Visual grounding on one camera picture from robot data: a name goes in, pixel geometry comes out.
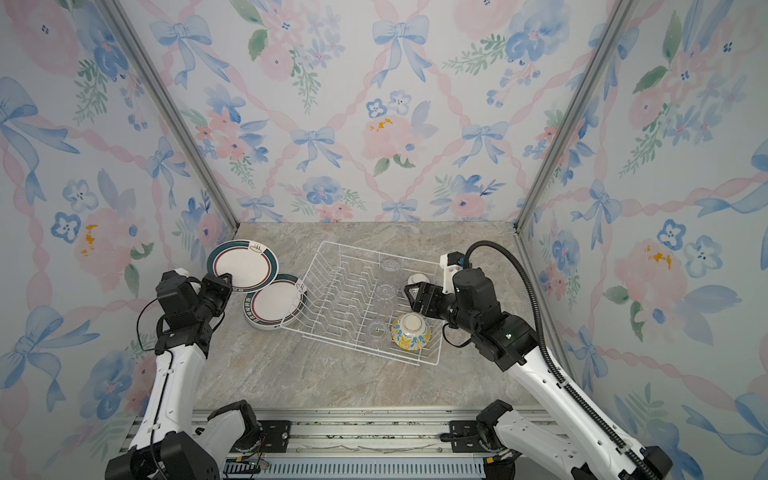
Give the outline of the green red rimmed plate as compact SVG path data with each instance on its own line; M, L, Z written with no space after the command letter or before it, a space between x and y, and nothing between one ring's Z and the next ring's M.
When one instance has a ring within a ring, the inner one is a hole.
M265 331L287 326L302 311L306 295L307 287L297 276L278 274L268 286L246 294L245 321Z

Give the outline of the clear glass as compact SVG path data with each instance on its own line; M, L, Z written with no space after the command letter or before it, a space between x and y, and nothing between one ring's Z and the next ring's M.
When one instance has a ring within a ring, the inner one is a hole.
M382 255L379 266L386 274L397 275L403 271L403 259L394 255Z
M375 296L383 302L395 301L398 297L398 287L391 283L381 283L375 290Z
M369 341L379 342L390 336L390 327L385 322L374 320L366 327L366 334Z

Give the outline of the clear glass back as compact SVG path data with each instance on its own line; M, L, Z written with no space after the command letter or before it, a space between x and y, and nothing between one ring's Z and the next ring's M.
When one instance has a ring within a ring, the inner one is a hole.
M403 271L403 259L394 255L382 255L379 266L386 274L397 275Z

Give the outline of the clear glass front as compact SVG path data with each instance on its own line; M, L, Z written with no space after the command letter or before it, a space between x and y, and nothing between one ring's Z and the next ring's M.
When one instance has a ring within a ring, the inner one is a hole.
M385 322L374 320L366 327L366 334L369 341L379 342L390 336L390 327Z

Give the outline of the white wire dish rack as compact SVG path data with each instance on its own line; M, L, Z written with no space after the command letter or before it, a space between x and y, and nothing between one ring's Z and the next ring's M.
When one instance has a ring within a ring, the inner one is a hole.
M404 293L408 277L423 273L439 285L442 269L435 262L394 255L403 259L403 271L386 274L379 266L382 255L394 254L322 242L301 279L307 287L304 307L289 325L281 328L304 338L409 365L438 364L442 350L440 320L425 318L432 339L416 352L402 350L392 341L391 325L399 315L412 312ZM398 287L395 301L376 298L375 290L384 282ZM390 336L385 340L368 340L366 327L374 320L389 325Z

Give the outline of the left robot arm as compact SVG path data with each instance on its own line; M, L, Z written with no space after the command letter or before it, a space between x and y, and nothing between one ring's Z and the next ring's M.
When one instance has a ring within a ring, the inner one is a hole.
M175 269L162 275L150 399L128 450L108 462L105 478L219 479L231 451L252 454L261 447L263 428L245 400L212 412L200 432L192 425L215 330L211 322L223 319L233 291L229 273L197 279Z

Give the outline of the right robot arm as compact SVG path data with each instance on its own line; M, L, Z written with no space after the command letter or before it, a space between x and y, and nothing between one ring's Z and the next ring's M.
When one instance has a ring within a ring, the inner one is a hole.
M536 331L503 311L494 285L479 269L451 268L444 286L408 284L411 309L468 333L479 353L522 385L565 432L558 436L496 400L476 417L479 442L498 457L523 455L559 479L668 479L673 462L644 446L599 407L551 358Z

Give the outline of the yellow blue patterned bowl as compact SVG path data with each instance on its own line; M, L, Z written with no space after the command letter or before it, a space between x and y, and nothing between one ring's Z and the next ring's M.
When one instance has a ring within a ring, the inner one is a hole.
M432 330L421 315L405 313L392 322L391 337L402 350L416 352L430 343Z

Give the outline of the right corner aluminium profile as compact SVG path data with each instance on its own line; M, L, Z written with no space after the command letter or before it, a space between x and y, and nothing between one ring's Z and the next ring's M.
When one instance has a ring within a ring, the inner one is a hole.
M577 89L565 110L565 115L561 128L555 136L549 152L544 157L539 171L534 177L534 182L520 214L515 222L515 228L520 233L534 216L537 201L543 194L549 177L557 167L560 156L565 151L573 132L577 130L580 118L586 110L588 103L596 89L596 83L606 69L609 63L609 56L615 53L616 46L627 28L627 23L631 18L635 5L630 0L620 0L615 4L615 8L605 23L602 34L598 37L598 43L592 57L584 71L582 80L578 83Z

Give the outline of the corner aluminium profile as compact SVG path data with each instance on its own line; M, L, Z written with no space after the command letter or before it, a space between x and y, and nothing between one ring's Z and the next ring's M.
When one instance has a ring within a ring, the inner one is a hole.
M128 59L136 67L146 83L148 93L160 111L170 132L186 155L187 162L199 177L202 186L208 191L213 204L223 216L224 223L234 231L240 225L227 198L214 178L213 171L206 163L194 142L192 133L186 127L183 116L174 102L168 88L161 80L159 71L150 58L138 33L130 22L126 11L119 1L99 0L95 2L108 26L113 30L120 46Z
M549 177L557 167L560 156L565 151L573 132L577 130L580 118L586 110L588 103L596 89L596 83L606 69L609 63L609 56L615 53L616 46L627 28L627 23L631 18L635 5L630 0L620 0L615 4L615 8L605 23L602 34L598 37L598 43L592 57L584 71L582 80L578 83L577 89L565 110L565 115L561 128L555 136L549 152L544 157L539 171L534 177L534 182L520 214L515 222L515 228L520 233L534 216L537 201L543 194Z

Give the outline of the left corner aluminium profile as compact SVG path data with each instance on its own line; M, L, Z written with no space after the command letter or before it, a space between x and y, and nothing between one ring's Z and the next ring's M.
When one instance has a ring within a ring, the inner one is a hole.
M213 204L223 216L224 223L234 231L240 225L227 198L214 178L213 171L206 163L194 142L192 133L186 127L183 116L174 102L168 88L161 80L159 71L150 58L138 33L130 22L126 11L119 1L99 0L95 2L108 26L113 30L120 46L128 59L136 67L146 83L148 93L160 111L170 132L186 155L187 162L199 177L202 186L208 191Z

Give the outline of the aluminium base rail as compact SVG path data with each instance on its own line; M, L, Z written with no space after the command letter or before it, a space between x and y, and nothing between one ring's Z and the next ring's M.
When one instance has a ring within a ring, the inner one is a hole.
M475 442L481 451L501 456L512 450L525 455L561 479L572 479L581 472L595 479L619 479L634 471L629 456L634 448L627 436L614 425L600 428L597 420L584 412L551 408L557 424L566 430L560 437L529 422L511 405L497 400L481 411L471 433L447 432L443 440ZM409 438L407 428L423 426L429 421L426 412L405 411L395 421L380 415L371 420L352 418L336 422L334 433L339 440L360 440L364 448L383 451L384 441L394 441L393 451L403 451Z

